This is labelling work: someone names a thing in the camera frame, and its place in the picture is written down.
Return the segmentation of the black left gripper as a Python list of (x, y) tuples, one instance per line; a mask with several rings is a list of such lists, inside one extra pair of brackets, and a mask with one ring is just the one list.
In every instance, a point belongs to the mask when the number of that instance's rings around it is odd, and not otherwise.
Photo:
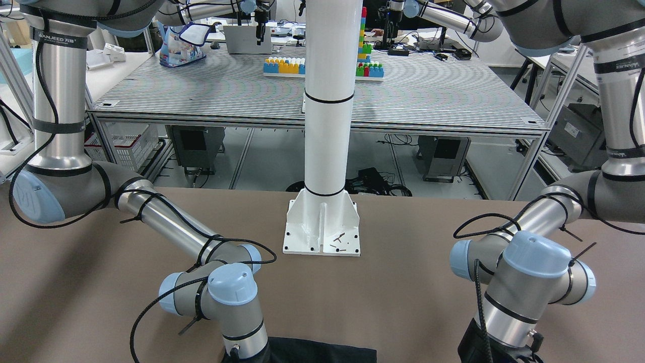
[(458, 355), (461, 362), (543, 362), (537, 352), (544, 336), (536, 332), (532, 338), (532, 345), (523, 347), (509, 347), (491, 337), (486, 342), (484, 331), (472, 319), (458, 346)]

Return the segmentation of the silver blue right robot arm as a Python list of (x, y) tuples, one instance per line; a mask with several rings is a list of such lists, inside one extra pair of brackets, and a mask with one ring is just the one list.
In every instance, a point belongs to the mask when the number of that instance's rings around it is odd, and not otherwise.
[(97, 27), (147, 28), (169, 1), (20, 1), (34, 42), (35, 152), (16, 170), (9, 204), (19, 221), (55, 229), (103, 208), (133, 214), (191, 253), (195, 264), (166, 278), (154, 300), (193, 321), (217, 320), (224, 361), (268, 362), (270, 345), (254, 274), (261, 244), (214, 233), (128, 168), (84, 153), (85, 62)]

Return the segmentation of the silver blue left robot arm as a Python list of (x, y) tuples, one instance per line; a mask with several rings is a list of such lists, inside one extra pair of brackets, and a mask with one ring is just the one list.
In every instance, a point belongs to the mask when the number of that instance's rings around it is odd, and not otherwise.
[(576, 35), (594, 54), (608, 160), (552, 184), (479, 241), (458, 237), (452, 271), (475, 282), (478, 310), (462, 362), (530, 362), (548, 304), (595, 291), (590, 268), (548, 237), (579, 218), (643, 223), (643, 1), (491, 1), (497, 24), (525, 54), (554, 53)]

